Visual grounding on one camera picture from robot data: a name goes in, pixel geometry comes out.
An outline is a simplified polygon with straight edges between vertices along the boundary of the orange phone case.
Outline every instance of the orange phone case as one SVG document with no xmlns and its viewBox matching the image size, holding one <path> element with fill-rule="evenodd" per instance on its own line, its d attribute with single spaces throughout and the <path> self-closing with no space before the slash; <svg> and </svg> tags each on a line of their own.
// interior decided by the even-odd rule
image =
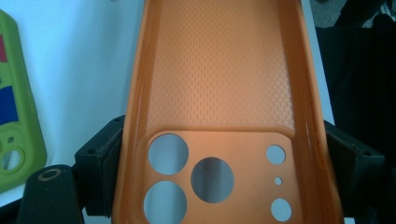
<svg viewBox="0 0 396 224">
<path fill-rule="evenodd" d="M 164 134 L 182 138 L 189 157 L 173 175 L 150 165 Z M 285 159 L 268 161 L 270 146 Z M 225 161 L 233 189 L 222 202 L 191 186 L 205 158 Z M 281 178 L 276 184 L 274 179 Z M 184 192 L 182 223 L 343 223 L 298 0 L 147 0 L 125 119 L 114 223 L 148 223 L 144 200 L 161 181 Z"/>
</svg>

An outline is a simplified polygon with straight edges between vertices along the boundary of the white surface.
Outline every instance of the white surface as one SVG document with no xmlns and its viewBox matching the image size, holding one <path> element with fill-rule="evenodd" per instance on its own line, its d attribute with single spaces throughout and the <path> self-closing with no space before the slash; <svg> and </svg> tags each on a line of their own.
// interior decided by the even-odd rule
<svg viewBox="0 0 396 224">
<path fill-rule="evenodd" d="M 0 0 L 19 25 L 48 163 L 74 163 L 75 152 L 111 119 L 125 113 L 144 0 Z M 332 110 L 309 1 L 304 14 L 324 118 Z M 0 194 L 0 206 L 23 187 Z M 109 223 L 86 217 L 86 223 Z"/>
</svg>

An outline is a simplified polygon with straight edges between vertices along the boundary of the textured inner surface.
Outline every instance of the textured inner surface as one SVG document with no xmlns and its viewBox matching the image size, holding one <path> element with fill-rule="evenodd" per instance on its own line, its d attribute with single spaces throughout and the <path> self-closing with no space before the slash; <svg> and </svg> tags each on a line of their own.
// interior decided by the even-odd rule
<svg viewBox="0 0 396 224">
<path fill-rule="evenodd" d="M 148 106 L 157 125 L 294 130 L 276 1 L 166 0 Z"/>
</svg>

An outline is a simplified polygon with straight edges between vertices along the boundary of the blue patch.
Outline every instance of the blue patch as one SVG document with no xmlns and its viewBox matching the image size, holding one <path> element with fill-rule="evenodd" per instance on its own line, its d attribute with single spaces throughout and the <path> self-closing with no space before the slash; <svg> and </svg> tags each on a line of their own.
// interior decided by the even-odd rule
<svg viewBox="0 0 396 224">
<path fill-rule="evenodd" d="M 0 125 L 18 121 L 17 106 L 15 105 L 12 87 L 0 90 Z"/>
</svg>

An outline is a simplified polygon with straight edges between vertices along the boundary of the green silicone object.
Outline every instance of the green silicone object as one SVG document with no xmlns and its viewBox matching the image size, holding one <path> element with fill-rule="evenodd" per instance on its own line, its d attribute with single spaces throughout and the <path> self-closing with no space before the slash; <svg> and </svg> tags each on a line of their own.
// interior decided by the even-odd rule
<svg viewBox="0 0 396 224">
<path fill-rule="evenodd" d="M 18 26 L 0 10 L 0 192 L 24 183 L 46 160 Z"/>
</svg>

